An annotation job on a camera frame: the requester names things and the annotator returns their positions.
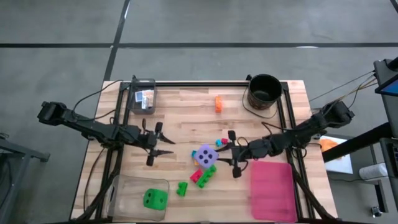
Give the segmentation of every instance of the purple dice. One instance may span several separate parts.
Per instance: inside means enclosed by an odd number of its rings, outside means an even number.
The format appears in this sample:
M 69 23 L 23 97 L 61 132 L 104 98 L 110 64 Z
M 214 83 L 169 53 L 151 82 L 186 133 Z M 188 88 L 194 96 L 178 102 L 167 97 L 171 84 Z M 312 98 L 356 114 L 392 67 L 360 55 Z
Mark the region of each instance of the purple dice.
M 208 169 L 218 159 L 218 153 L 209 145 L 200 146 L 197 153 L 194 155 L 195 160 L 203 167 Z

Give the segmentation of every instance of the pink plastic bin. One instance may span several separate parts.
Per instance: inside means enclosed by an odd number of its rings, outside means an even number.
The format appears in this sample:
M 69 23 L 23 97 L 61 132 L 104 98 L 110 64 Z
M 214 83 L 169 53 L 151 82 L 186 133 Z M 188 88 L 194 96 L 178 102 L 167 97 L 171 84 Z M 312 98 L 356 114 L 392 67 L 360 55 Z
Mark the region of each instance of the pink plastic bin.
M 257 220 L 296 222 L 292 168 L 279 162 L 251 162 L 251 213 Z

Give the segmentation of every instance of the green toy piece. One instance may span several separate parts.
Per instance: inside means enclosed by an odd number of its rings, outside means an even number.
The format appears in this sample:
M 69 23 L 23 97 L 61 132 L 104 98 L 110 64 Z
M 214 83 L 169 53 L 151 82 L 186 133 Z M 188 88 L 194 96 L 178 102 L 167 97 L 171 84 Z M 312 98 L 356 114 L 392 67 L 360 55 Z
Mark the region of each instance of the green toy piece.
M 167 192 L 157 189 L 148 189 L 144 196 L 144 206 L 155 210 L 165 210 L 167 205 Z
M 207 183 L 211 176 L 217 171 L 217 168 L 212 165 L 209 169 L 205 171 L 205 173 L 199 178 L 197 182 L 197 186 L 200 188 L 205 187 L 205 183 Z
M 179 182 L 178 183 L 178 189 L 177 189 L 177 194 L 181 197 L 185 196 L 185 192 L 187 191 L 187 186 L 188 183 L 186 182 Z

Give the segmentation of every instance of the orange block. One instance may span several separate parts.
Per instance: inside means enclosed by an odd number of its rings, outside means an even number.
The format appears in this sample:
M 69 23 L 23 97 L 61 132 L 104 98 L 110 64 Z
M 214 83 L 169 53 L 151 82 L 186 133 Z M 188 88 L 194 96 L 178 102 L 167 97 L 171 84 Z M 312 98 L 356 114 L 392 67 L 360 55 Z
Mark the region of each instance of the orange block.
M 221 97 L 216 96 L 216 113 L 221 113 Z

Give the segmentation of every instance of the red block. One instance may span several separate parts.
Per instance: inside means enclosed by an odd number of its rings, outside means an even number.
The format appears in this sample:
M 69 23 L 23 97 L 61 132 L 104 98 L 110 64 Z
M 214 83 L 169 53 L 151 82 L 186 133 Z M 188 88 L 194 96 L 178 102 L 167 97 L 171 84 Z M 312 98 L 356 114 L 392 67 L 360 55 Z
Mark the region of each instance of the red block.
M 195 173 L 192 174 L 192 176 L 190 177 L 190 179 L 191 179 L 194 183 L 196 183 L 202 175 L 203 175 L 203 172 L 202 172 L 200 169 L 198 169 Z
M 221 143 L 227 144 L 228 143 L 228 139 L 221 139 Z

